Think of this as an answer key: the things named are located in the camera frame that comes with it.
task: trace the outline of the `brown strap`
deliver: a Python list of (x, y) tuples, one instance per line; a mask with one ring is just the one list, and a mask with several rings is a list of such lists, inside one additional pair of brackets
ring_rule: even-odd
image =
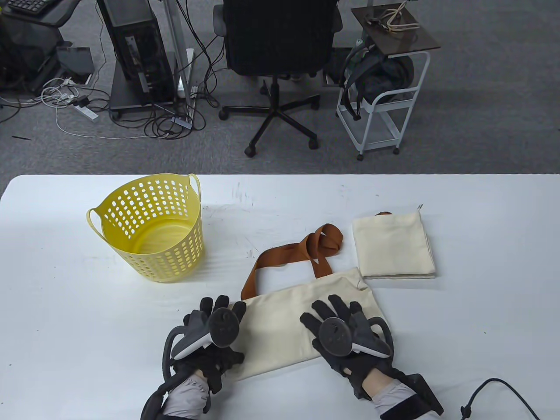
[(342, 246), (342, 238), (340, 230), (327, 223), (314, 233), (307, 235), (299, 244), (288, 244), (266, 250), (256, 259), (253, 270), (241, 291), (241, 299), (257, 296), (256, 270), (259, 268), (278, 267), (309, 260), (316, 278), (333, 274), (326, 257), (338, 254)]

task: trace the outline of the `keyboard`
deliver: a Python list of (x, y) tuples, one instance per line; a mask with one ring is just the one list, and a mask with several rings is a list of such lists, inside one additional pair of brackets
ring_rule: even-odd
[(60, 0), (10, 0), (8, 6), (14, 12), (26, 15), (42, 15), (48, 7), (58, 3)]

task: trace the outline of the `black office chair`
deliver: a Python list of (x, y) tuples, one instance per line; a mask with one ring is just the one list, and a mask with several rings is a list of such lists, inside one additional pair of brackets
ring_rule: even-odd
[(315, 76), (329, 61), (335, 32), (342, 29), (338, 0), (224, 0), (214, 6), (214, 32), (224, 37), (228, 68), (241, 76), (272, 76), (260, 88), (270, 107), (223, 106), (219, 117), (230, 113), (266, 115), (263, 125), (245, 149), (253, 157), (255, 145), (270, 121), (278, 116), (309, 137), (309, 148), (319, 148), (317, 134), (286, 114), (311, 105), (319, 109), (319, 95), (280, 105), (278, 77), (308, 73)]

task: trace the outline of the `yellow plastic laundry basket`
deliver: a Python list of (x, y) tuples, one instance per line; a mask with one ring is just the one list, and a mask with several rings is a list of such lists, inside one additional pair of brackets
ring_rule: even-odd
[[(101, 218), (102, 233), (91, 222), (92, 211)], [(129, 182), (88, 210), (86, 218), (127, 263), (156, 282), (185, 277), (204, 253), (200, 182), (194, 174), (157, 174)]]

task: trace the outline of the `gray sleeve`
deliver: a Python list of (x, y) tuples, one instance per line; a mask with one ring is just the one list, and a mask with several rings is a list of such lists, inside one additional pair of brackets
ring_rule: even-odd
[[(400, 402), (413, 396), (415, 392), (397, 379), (393, 380), (383, 391), (375, 395), (371, 400), (379, 415), (384, 414)], [(417, 420), (441, 420), (435, 411), (429, 411), (418, 417)]]
[(208, 383), (193, 375), (175, 388), (165, 400), (163, 414), (200, 420), (208, 401)]

